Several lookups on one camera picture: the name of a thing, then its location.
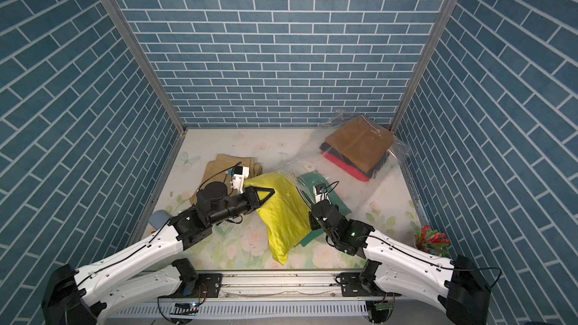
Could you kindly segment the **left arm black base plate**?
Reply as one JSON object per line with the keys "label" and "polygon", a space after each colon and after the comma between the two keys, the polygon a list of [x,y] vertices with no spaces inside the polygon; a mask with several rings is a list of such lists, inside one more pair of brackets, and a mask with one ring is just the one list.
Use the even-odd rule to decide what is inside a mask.
{"label": "left arm black base plate", "polygon": [[180,295],[198,300],[218,298],[222,280],[221,273],[200,273],[194,283],[185,285]]}

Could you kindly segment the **clear plastic vacuum bag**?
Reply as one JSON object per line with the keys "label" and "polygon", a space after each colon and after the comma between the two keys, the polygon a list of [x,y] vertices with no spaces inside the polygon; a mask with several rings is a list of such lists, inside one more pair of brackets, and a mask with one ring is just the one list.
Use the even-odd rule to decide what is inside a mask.
{"label": "clear plastic vacuum bag", "polygon": [[339,197],[356,212],[384,182],[397,149],[404,145],[385,126],[362,114],[337,113],[313,129],[277,170],[291,176],[309,202],[317,196],[315,186],[323,184],[326,197]]}

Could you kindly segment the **beige trousers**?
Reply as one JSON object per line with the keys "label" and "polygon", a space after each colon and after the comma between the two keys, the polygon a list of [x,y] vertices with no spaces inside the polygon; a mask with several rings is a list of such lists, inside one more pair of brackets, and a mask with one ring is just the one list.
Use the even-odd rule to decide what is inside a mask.
{"label": "beige trousers", "polygon": [[262,165],[253,157],[237,157],[220,153],[213,161],[210,161],[207,164],[201,180],[201,185],[195,190],[194,195],[189,198],[189,203],[194,206],[197,203],[197,192],[214,181],[224,182],[228,186],[229,190],[231,190],[232,187],[230,182],[232,181],[232,175],[230,174],[230,171],[234,166],[248,167],[249,178],[254,178],[263,174]]}

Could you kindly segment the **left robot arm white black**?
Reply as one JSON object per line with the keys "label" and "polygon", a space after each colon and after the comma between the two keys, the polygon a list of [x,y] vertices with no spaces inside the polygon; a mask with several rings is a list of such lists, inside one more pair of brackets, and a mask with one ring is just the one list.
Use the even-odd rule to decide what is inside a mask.
{"label": "left robot arm white black", "polygon": [[95,263],[56,269],[42,299],[45,322],[99,324],[149,299],[207,296],[206,286],[185,258],[149,275],[142,271],[209,237],[213,226],[260,208],[275,194],[267,187],[247,187],[234,196],[228,192],[225,184],[212,182],[198,192],[194,206],[169,218],[155,234]]}

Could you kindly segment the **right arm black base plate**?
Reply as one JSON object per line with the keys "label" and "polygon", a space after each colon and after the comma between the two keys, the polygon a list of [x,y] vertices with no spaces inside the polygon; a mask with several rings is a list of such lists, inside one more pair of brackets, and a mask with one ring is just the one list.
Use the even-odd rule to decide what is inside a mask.
{"label": "right arm black base plate", "polygon": [[370,284],[361,278],[360,272],[342,272],[336,276],[343,297],[378,297],[398,296],[398,293],[386,293],[375,284]]}

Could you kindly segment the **dark green garment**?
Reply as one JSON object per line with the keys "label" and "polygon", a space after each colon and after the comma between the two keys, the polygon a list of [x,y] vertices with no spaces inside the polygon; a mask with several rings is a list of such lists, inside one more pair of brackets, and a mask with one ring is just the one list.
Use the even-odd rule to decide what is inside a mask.
{"label": "dark green garment", "polygon": [[342,215],[349,215],[352,210],[341,200],[335,191],[335,184],[329,184],[325,177],[317,171],[307,172],[297,177],[297,182],[307,188],[304,197],[313,204],[313,200],[328,200],[332,205],[336,206]]}

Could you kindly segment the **neon yellow garment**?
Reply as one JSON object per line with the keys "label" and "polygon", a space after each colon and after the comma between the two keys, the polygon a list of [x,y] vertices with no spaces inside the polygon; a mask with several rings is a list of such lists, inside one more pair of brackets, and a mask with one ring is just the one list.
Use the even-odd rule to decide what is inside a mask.
{"label": "neon yellow garment", "polygon": [[272,172],[250,178],[244,188],[268,187],[275,195],[257,209],[267,231],[272,258],[281,265],[287,263],[290,250],[301,243],[312,229],[309,207],[298,190],[297,178],[286,172]]}

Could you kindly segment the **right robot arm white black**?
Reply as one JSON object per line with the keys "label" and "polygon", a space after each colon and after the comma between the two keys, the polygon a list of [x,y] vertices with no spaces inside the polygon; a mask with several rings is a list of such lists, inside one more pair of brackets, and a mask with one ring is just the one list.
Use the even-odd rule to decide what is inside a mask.
{"label": "right robot arm white black", "polygon": [[337,251],[363,258],[358,284],[372,296],[396,293],[446,313],[454,324],[485,324],[491,285],[468,257],[438,257],[398,242],[362,221],[349,220],[328,200],[312,206],[312,228]]}

